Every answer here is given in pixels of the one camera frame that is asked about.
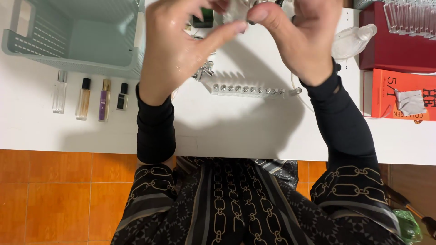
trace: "perfume label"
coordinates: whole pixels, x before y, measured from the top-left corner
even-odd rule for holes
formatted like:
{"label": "perfume label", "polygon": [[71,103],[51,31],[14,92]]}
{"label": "perfume label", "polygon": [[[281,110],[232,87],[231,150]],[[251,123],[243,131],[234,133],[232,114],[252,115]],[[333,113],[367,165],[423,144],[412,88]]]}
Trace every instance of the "perfume label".
{"label": "perfume label", "polygon": [[124,99],[125,96],[123,94],[118,95],[118,103],[116,104],[117,109],[124,109]]}
{"label": "perfume label", "polygon": [[100,94],[100,110],[99,110],[99,120],[105,120],[106,117],[106,98],[107,98],[107,91],[103,90]]}

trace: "red box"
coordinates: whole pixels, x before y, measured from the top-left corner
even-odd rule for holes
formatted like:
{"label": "red box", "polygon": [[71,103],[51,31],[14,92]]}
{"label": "red box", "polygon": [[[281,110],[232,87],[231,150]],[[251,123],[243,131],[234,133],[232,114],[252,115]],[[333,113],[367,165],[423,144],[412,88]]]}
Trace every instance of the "red box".
{"label": "red box", "polygon": [[436,41],[423,36],[389,33],[383,2],[374,2],[360,13],[359,25],[375,24],[377,34],[359,55],[359,68],[407,73],[436,72]]}

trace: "plastic basket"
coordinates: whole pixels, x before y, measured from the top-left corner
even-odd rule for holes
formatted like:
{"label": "plastic basket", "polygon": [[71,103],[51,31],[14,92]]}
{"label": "plastic basket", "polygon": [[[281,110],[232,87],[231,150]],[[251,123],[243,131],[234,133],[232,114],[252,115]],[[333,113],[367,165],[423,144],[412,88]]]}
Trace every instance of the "plastic basket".
{"label": "plastic basket", "polygon": [[22,0],[15,0],[2,50],[64,71],[139,79],[145,49],[134,47],[144,0],[26,0],[27,37],[17,34]]}

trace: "orange book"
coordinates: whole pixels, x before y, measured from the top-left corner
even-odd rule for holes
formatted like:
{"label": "orange book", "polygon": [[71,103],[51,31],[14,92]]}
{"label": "orange book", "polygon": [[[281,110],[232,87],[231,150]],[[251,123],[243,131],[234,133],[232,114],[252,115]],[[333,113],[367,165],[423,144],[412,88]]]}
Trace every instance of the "orange book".
{"label": "orange book", "polygon": [[[394,90],[400,92],[421,90],[424,98],[426,113],[405,116],[397,108],[397,98]],[[374,69],[364,73],[364,101],[365,116],[394,119],[410,119],[422,121],[436,121],[436,77],[415,75],[396,71]],[[372,99],[365,93],[371,93]]]}

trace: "white desk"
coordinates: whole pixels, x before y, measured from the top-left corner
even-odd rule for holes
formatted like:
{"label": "white desk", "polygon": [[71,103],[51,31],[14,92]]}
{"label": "white desk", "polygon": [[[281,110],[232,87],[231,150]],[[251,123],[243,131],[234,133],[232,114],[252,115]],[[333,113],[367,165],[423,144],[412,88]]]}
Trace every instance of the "white desk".
{"label": "white desk", "polygon": [[[0,30],[10,21],[12,0],[0,3]],[[358,25],[358,10],[344,9],[338,30]],[[263,84],[291,88],[291,73],[275,43],[260,25],[250,26],[211,57],[216,76],[208,83]],[[357,58],[343,62],[344,87],[361,104]],[[92,79],[87,121],[75,120],[83,77]],[[136,153],[135,84],[111,78],[109,122],[98,122],[101,75],[68,73],[65,114],[51,112],[57,69],[0,52],[0,149]],[[128,110],[117,111],[121,83],[129,83]],[[173,101],[177,155],[327,160],[327,147],[315,115],[295,97],[290,100],[210,95],[189,79]],[[380,163],[436,165],[436,122],[368,120]]]}

